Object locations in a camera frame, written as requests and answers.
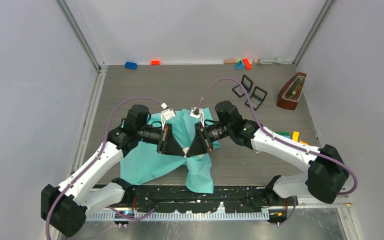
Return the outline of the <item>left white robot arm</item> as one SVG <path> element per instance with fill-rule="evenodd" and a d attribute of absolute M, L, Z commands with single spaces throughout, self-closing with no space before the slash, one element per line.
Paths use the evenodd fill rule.
<path fill-rule="evenodd" d="M 172 108 L 162 104 L 159 127 L 149 123 L 151 114 L 145 105 L 135 104 L 120 125 L 108 131 L 98 150 L 72 175 L 56 186 L 48 184 L 41 192 L 41 218 L 45 220 L 46 238 L 53 227 L 66 237 L 74 236 L 87 218 L 118 203 L 128 207 L 133 202 L 129 183 L 116 178 L 105 187 L 93 191 L 104 174 L 124 159 L 140 142 L 154 145 L 158 154 L 184 156 L 183 148 L 168 121 L 176 116 Z"/>

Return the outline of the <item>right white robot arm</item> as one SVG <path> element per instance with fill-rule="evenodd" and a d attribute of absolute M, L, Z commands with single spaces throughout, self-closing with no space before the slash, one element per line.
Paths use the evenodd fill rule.
<path fill-rule="evenodd" d="M 311 195 L 317 200 L 332 204 L 350 176 L 337 149 L 306 145 L 283 137 L 250 119 L 244 119 L 230 101 L 215 106 L 217 121 L 205 119 L 204 111 L 194 107 L 189 115 L 199 121 L 195 135 L 186 152 L 194 157 L 211 152 L 214 142 L 229 137 L 235 144 L 273 155 L 302 171 L 292 176 L 276 175 L 263 189 L 263 198 L 269 205 L 279 205 L 294 196 Z"/>

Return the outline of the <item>silver round brooch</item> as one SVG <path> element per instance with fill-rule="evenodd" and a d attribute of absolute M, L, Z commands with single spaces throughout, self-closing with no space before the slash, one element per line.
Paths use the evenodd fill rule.
<path fill-rule="evenodd" d="M 184 157 L 185 157 L 185 158 L 187 158 L 187 153 L 188 153 L 189 149 L 190 149 L 189 147 L 185 147 L 185 148 L 183 149 Z"/>

